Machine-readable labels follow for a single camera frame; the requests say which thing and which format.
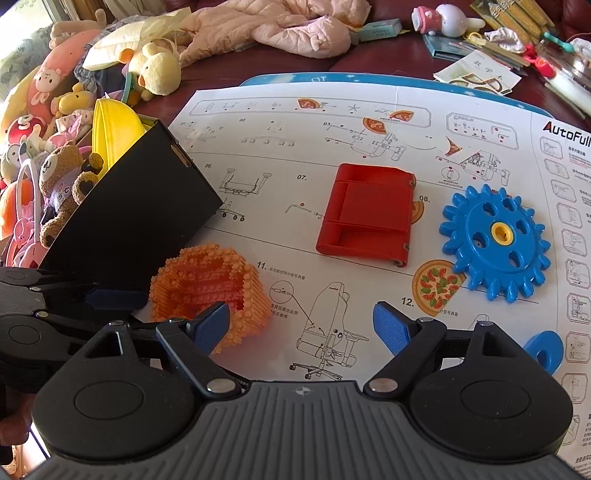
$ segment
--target pizza sticker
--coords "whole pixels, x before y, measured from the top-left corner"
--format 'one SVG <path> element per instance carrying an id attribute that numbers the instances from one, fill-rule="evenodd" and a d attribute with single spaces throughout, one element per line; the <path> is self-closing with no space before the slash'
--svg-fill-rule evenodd
<path id="1" fill-rule="evenodd" d="M 400 120 L 401 122 L 410 122 L 414 112 L 410 110 L 396 110 L 390 114 L 390 118 L 394 120 Z"/>
<path id="2" fill-rule="evenodd" d="M 412 212 L 411 218 L 410 218 L 411 224 L 417 223 L 421 219 L 421 217 L 423 216 L 424 212 L 425 212 L 425 203 L 422 200 L 417 200 L 416 202 L 413 202 L 413 212 Z"/>
<path id="3" fill-rule="evenodd" d="M 449 140 L 449 138 L 447 138 L 447 140 L 449 142 L 449 150 L 447 150 L 447 153 L 446 153 L 446 155 L 448 157 L 450 155 L 453 155 L 454 153 L 459 152 L 462 149 L 461 147 L 458 147 L 454 142 L 452 142 L 451 140 Z"/>
<path id="4" fill-rule="evenodd" d="M 386 132 L 386 126 L 384 125 L 384 122 L 373 120 L 372 118 L 364 118 L 363 126 L 375 134 L 385 135 L 388 133 Z"/>
<path id="5" fill-rule="evenodd" d="M 413 277 L 413 297 L 418 307 L 434 317 L 460 289 L 466 276 L 455 274 L 447 260 L 430 260 Z"/>
<path id="6" fill-rule="evenodd" d="M 300 108 L 320 108 L 320 104 L 312 98 L 298 98 Z"/>

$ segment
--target blue plastic piece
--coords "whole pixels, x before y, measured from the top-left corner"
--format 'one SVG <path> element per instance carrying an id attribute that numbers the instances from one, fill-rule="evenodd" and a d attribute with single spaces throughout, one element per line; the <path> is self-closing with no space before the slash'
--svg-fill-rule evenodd
<path id="1" fill-rule="evenodd" d="M 209 314 L 195 328 L 193 343 L 206 355 L 222 341 L 230 328 L 230 308 L 223 303 Z"/>
<path id="2" fill-rule="evenodd" d="M 382 302 L 374 306 L 374 331 L 393 355 L 398 355 L 410 343 L 408 326 Z"/>
<path id="3" fill-rule="evenodd" d="M 550 242 L 540 236 L 545 227 L 534 222 L 534 209 L 522 207 L 521 197 L 510 198 L 505 189 L 493 192 L 487 184 L 480 193 L 472 186 L 466 189 L 466 196 L 455 193 L 452 202 L 443 209 L 448 221 L 439 226 L 439 232 L 450 238 L 443 253 L 455 254 L 454 273 L 470 276 L 470 290 L 486 287 L 489 300 L 504 294 L 507 302 L 513 303 L 518 292 L 531 297 L 534 285 L 545 282 L 542 270 L 551 264 L 544 255 Z M 496 222 L 511 228 L 514 238 L 510 245 L 493 239 L 491 227 Z"/>
<path id="4" fill-rule="evenodd" d="M 525 344 L 523 350 L 537 360 L 550 375 L 554 375 L 558 370 L 564 355 L 562 340 L 552 330 L 534 335 Z"/>

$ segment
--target metal screw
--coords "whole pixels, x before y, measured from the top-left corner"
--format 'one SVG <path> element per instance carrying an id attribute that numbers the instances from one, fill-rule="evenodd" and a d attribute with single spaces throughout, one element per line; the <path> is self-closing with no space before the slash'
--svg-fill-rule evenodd
<path id="1" fill-rule="evenodd" d="M 374 378 L 369 382 L 369 389 L 372 392 L 388 393 L 393 392 L 398 388 L 398 382 L 391 378 Z"/>
<path id="2" fill-rule="evenodd" d="M 236 388 L 236 382 L 229 378 L 215 378 L 207 383 L 207 389 L 211 393 L 228 393 Z"/>

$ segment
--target instruction sheet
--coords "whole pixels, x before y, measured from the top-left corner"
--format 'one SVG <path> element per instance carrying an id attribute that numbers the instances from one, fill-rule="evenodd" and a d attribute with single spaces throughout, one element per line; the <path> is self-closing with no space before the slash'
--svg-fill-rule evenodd
<path id="1" fill-rule="evenodd" d="M 372 326 L 381 300 L 452 329 L 491 320 L 520 345 L 553 330 L 564 341 L 555 377 L 574 404 L 560 453 L 591 473 L 590 134 L 469 95 L 356 83 L 197 92 L 170 130 L 223 200 L 191 243 L 235 248 L 258 267 L 271 299 L 268 327 L 216 362 L 252 379 L 363 384 L 391 359 Z M 316 252 L 342 163 L 416 175 L 405 268 Z M 452 272 L 455 257 L 441 252 L 443 207 L 484 183 L 520 195 L 552 244 L 546 282 L 513 304 L 469 291 Z"/>

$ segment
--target blue plastic gear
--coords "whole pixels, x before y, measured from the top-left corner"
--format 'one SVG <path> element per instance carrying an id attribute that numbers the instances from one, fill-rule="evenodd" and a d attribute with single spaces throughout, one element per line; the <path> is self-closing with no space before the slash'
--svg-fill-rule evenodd
<path id="1" fill-rule="evenodd" d="M 523 208 L 521 197 L 511 198 L 505 189 L 493 192 L 486 184 L 480 193 L 472 186 L 466 189 L 466 196 L 455 193 L 452 202 L 443 209 L 449 221 L 439 226 L 439 232 L 450 237 L 443 253 L 455 254 L 454 273 L 468 273 L 468 288 L 483 285 L 489 300 L 504 293 L 507 302 L 513 303 L 519 291 L 525 298 L 531 297 L 534 284 L 545 282 L 542 270 L 551 265 L 544 255 L 550 242 L 541 237 L 545 226 L 534 222 L 534 209 Z M 511 231 L 495 239 L 493 226 L 497 222 Z M 511 242 L 501 244 L 499 240 Z"/>

